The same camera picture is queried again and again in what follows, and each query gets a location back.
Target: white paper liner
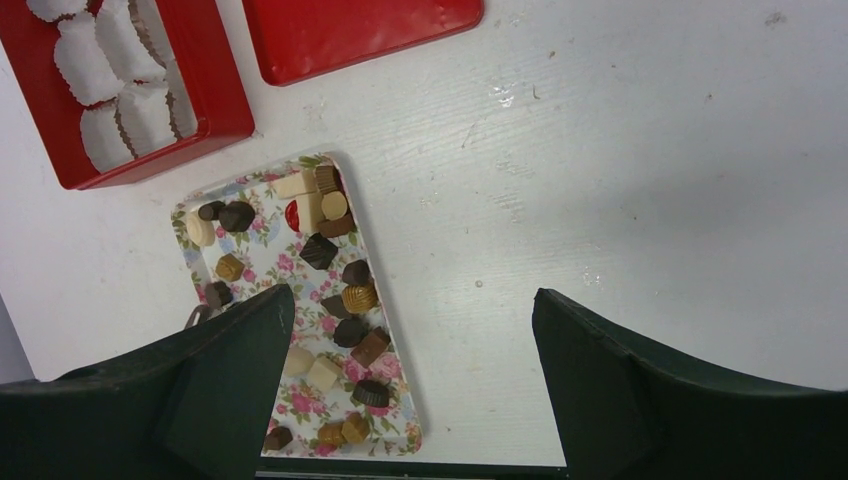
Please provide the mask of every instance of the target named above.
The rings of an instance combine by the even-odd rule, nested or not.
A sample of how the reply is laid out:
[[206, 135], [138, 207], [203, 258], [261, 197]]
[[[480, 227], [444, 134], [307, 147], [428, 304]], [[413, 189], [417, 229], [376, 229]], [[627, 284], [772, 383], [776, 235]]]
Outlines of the white paper liner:
[[171, 97], [174, 100], [171, 105], [174, 124], [180, 137], [190, 137], [197, 133], [197, 117], [194, 115], [194, 108], [191, 106], [191, 99], [188, 97], [176, 60], [168, 61], [167, 67], [168, 73], [165, 75], [165, 80], [168, 82]]
[[143, 156], [177, 141], [164, 82], [127, 85], [118, 95], [121, 127], [136, 155]]
[[88, 0], [27, 0], [27, 7], [45, 22], [55, 22], [59, 17], [76, 15], [88, 5]]
[[59, 22], [62, 36], [53, 50], [53, 61], [68, 83], [71, 93], [83, 105], [94, 105], [112, 98], [124, 87], [115, 76], [106, 54], [97, 45], [94, 17], [80, 13]]
[[97, 43], [118, 78], [149, 82], [165, 77], [165, 69], [141, 43], [130, 18], [128, 0], [104, 0], [95, 24]]
[[80, 134], [85, 153], [100, 173], [133, 160], [132, 152], [121, 138], [117, 106], [114, 102], [95, 110], [84, 110], [80, 118]]
[[174, 59], [174, 51], [171, 49], [171, 42], [168, 40], [168, 34], [165, 32], [165, 24], [162, 23], [162, 17], [159, 15], [159, 7], [156, 6], [156, 0], [134, 0], [138, 9], [138, 17], [150, 37], [150, 44], [153, 51], [159, 57], [159, 60], [167, 63]]

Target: white chocolate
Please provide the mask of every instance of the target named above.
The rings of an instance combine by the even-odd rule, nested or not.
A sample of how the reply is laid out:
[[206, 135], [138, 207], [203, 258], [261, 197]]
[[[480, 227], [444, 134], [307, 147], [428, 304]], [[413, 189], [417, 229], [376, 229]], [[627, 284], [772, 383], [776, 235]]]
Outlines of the white chocolate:
[[333, 389], [336, 380], [341, 376], [342, 369], [327, 357], [319, 357], [312, 364], [306, 380], [324, 393]]
[[305, 169], [275, 180], [271, 186], [280, 198], [291, 198], [318, 191], [318, 187], [315, 186], [315, 171]]
[[201, 220], [197, 212], [186, 215], [186, 232], [188, 238], [198, 247], [208, 247], [215, 243], [215, 227], [212, 222]]
[[297, 346], [290, 347], [283, 366], [283, 375], [287, 377], [303, 375], [312, 368], [313, 363], [315, 363], [315, 356], [309, 353], [309, 350]]
[[312, 235], [318, 231], [318, 224], [323, 222], [324, 212], [321, 210], [320, 193], [307, 193], [295, 197], [297, 202], [297, 216], [300, 219], [300, 231], [305, 235]]

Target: floral tray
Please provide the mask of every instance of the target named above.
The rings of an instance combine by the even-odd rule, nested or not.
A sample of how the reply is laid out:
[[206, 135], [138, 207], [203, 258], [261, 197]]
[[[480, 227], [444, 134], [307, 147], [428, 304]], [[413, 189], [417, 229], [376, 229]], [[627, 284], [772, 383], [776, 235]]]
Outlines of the floral tray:
[[[206, 302], [204, 287], [218, 280], [214, 272], [218, 259], [232, 253], [245, 264], [241, 279], [227, 282], [234, 302], [250, 298], [272, 285], [287, 283], [294, 292], [296, 308], [291, 345], [303, 347], [315, 356], [328, 356], [343, 370], [339, 383], [326, 395], [311, 387], [305, 375], [293, 378], [284, 375], [280, 379], [268, 429], [288, 427], [294, 440], [280, 451], [263, 451], [263, 456], [367, 458], [408, 455], [421, 446], [421, 425], [394, 341], [368, 369], [363, 368], [350, 357], [350, 349], [341, 348], [333, 342], [333, 331], [339, 319], [330, 316], [319, 303], [322, 298], [342, 291], [345, 285], [341, 281], [341, 272], [345, 265], [367, 259], [361, 232], [357, 229], [347, 236], [332, 239], [339, 247], [338, 254], [326, 271], [315, 270], [298, 255], [306, 238], [302, 233], [291, 230], [285, 221], [284, 210], [291, 199], [279, 199], [269, 183], [322, 164], [338, 168], [337, 158], [344, 157], [338, 153], [295, 157], [275, 167], [210, 186], [178, 204], [171, 215], [177, 241], [201, 302]], [[214, 200], [248, 202], [256, 210], [256, 218], [248, 231], [236, 234], [227, 233], [215, 223], [216, 242], [201, 249], [189, 240], [184, 219], [187, 213]], [[349, 200], [356, 220], [356, 201]], [[379, 279], [375, 282], [379, 292]], [[391, 335], [382, 304], [380, 308], [360, 315], [360, 318], [371, 328], [381, 326]], [[392, 398], [387, 408], [364, 406], [350, 398], [356, 382], [372, 377], [388, 382]], [[339, 448], [319, 444], [317, 431], [323, 424], [343, 421], [355, 411], [371, 425], [371, 435], [366, 443]]]

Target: red lid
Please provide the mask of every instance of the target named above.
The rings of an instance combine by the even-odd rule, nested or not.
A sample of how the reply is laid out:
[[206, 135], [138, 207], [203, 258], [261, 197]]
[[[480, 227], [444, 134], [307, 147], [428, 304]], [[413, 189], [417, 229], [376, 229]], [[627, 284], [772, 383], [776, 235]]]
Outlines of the red lid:
[[286, 85], [470, 29], [483, 0], [243, 0], [262, 78]]

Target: chocolate truffle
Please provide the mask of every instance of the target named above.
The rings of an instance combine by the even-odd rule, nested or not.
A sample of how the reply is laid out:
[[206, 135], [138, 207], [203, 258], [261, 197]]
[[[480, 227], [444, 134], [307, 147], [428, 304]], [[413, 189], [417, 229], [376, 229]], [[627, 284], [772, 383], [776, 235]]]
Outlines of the chocolate truffle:
[[224, 282], [215, 282], [206, 285], [203, 289], [206, 294], [206, 304], [214, 309], [219, 309], [233, 301], [233, 292]]
[[286, 445], [294, 440], [291, 430], [286, 427], [276, 427], [271, 430], [271, 433], [265, 436], [265, 443], [262, 445], [263, 450], [282, 450]]
[[371, 331], [362, 342], [350, 352], [350, 356], [365, 368], [371, 366], [377, 357], [383, 354], [392, 343], [389, 334], [380, 327]]
[[389, 406], [389, 387], [375, 380], [360, 380], [353, 389], [351, 398], [370, 407], [386, 408]]
[[342, 272], [342, 281], [348, 285], [368, 285], [371, 281], [371, 269], [368, 268], [368, 262], [357, 260], [348, 263]]
[[333, 341], [344, 348], [353, 348], [368, 335], [368, 327], [358, 318], [346, 318], [333, 331]]
[[218, 220], [218, 214], [221, 212], [222, 208], [224, 208], [224, 202], [216, 200], [197, 209], [197, 216], [200, 217], [201, 220], [206, 220], [207, 222]]
[[256, 218], [256, 211], [247, 202], [232, 202], [218, 212], [221, 227], [230, 233], [246, 232]]
[[339, 247], [324, 238], [320, 233], [312, 235], [300, 251], [300, 258], [315, 270], [326, 270], [333, 263], [333, 258], [339, 252]]

